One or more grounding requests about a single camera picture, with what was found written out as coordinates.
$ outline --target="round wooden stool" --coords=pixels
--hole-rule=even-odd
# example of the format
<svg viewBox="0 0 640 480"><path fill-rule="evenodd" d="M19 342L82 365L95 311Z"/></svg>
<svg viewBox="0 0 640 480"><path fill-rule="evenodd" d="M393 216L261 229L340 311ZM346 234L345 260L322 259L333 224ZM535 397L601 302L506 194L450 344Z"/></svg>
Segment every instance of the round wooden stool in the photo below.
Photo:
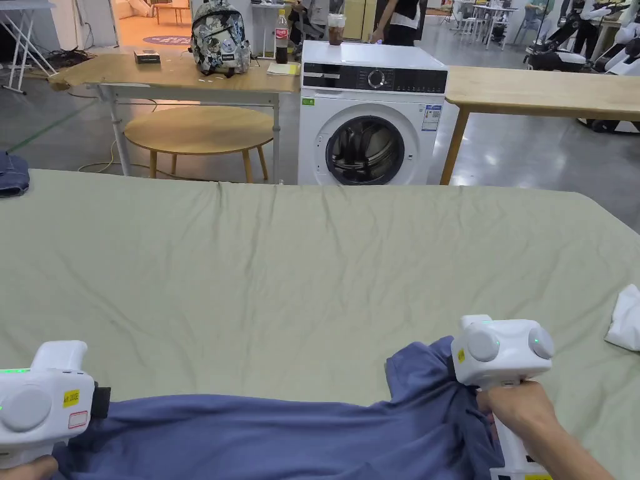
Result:
<svg viewBox="0 0 640 480"><path fill-rule="evenodd" d="M265 180L269 179L262 146L273 140L273 117L239 107L183 107L160 110L131 120L124 130L131 143L151 151L149 177L154 179L157 154L222 155L242 152L247 183L253 183L249 149L257 148Z"/></svg>

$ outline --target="coca-cola bottle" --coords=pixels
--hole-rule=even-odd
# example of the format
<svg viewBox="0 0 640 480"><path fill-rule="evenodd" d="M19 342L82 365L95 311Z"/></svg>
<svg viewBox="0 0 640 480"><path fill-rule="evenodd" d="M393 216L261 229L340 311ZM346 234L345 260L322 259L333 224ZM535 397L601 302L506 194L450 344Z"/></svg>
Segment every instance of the coca-cola bottle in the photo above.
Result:
<svg viewBox="0 0 640 480"><path fill-rule="evenodd" d="M284 8L278 10L278 20L276 21L276 62L287 63L289 46L289 24L284 16Z"/></svg>

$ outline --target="green tape line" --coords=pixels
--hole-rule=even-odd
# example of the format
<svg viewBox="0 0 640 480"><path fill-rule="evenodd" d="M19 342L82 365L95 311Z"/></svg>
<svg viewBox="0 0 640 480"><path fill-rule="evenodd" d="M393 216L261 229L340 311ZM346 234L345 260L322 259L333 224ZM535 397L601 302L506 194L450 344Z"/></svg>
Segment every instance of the green tape line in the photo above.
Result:
<svg viewBox="0 0 640 480"><path fill-rule="evenodd" d="M42 130L34 133L33 135L31 135L29 138L26 138L24 140L22 140L20 143L18 143L17 145L12 146L11 148L7 149L7 153L10 154L12 152L15 152L16 150L18 150L19 148L24 147L25 145L28 145L29 143L31 143L32 141L34 141L35 139L37 139L39 136L44 135L46 132L48 132L49 130L57 127L60 124L65 123L67 120L69 120L70 118L75 117L76 115L78 115L79 113L82 113L84 110L88 109L89 107L93 106L94 104L96 104L98 102L98 99L95 99L93 101L91 101L90 103L88 103L87 105L85 105L84 107L81 107L77 110L74 110L73 112L69 113L68 115L65 115L64 117L60 118L59 120L56 120L55 122L53 122L51 125L48 125L47 127L44 127Z"/></svg>

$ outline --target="small box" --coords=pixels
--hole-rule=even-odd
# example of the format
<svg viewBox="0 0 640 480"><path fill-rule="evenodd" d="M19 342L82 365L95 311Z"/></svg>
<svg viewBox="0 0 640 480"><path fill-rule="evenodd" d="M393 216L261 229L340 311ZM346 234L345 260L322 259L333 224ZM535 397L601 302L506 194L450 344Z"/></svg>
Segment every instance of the small box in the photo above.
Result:
<svg viewBox="0 0 640 480"><path fill-rule="evenodd" d="M155 50L135 50L136 63L160 63L160 54Z"/></svg>

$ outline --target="washing machine label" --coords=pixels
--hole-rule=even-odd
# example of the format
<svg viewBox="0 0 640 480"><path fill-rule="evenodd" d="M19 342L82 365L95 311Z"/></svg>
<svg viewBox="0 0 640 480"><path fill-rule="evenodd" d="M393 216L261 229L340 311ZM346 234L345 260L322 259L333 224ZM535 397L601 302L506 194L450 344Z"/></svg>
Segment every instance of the washing machine label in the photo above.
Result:
<svg viewBox="0 0 640 480"><path fill-rule="evenodd" d="M442 105L425 105L424 119L422 120L422 131L435 132L438 129L441 113Z"/></svg>

